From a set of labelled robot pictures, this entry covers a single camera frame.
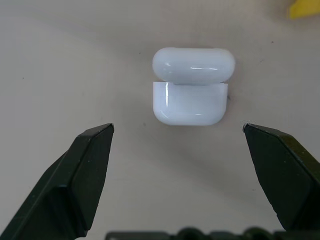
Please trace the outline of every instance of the yellow object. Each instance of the yellow object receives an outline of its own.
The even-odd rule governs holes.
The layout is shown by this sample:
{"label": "yellow object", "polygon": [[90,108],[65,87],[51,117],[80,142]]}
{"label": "yellow object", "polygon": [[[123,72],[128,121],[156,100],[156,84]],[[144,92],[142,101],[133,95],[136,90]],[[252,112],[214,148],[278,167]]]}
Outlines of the yellow object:
{"label": "yellow object", "polygon": [[320,14],[320,0],[297,0],[289,9],[291,19]]}

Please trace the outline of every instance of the earbuds charging case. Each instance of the earbuds charging case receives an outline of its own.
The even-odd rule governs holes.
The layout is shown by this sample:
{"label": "earbuds charging case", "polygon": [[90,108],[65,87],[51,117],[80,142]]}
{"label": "earbuds charging case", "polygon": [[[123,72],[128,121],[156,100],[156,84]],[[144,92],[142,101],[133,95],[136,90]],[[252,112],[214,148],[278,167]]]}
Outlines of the earbuds charging case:
{"label": "earbuds charging case", "polygon": [[208,126],[227,108],[234,56],[220,48],[166,47],[153,57],[152,68],[163,82],[153,82],[153,112],[167,125]]}

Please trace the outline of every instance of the white case lid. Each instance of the white case lid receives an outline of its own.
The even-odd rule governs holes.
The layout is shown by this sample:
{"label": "white case lid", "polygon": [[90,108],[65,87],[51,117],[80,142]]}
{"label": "white case lid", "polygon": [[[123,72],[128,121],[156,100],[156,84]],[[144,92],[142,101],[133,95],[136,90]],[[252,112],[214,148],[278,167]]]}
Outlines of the white case lid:
{"label": "white case lid", "polygon": [[208,85],[228,80],[235,70],[235,58],[220,48],[160,49],[153,57],[155,75],[181,85]]}

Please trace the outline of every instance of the white table surface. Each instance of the white table surface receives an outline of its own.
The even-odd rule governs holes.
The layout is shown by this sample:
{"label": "white table surface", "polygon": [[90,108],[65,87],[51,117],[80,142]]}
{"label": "white table surface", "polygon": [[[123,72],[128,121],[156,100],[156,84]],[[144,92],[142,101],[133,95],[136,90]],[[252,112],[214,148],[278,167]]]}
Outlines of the white table surface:
{"label": "white table surface", "polygon": [[[111,230],[281,229],[242,126],[290,133],[320,159],[320,17],[286,19],[292,2],[1,1],[0,231],[73,139],[106,123],[115,133],[87,240]],[[221,122],[155,118],[151,63],[163,47],[235,55]]]}

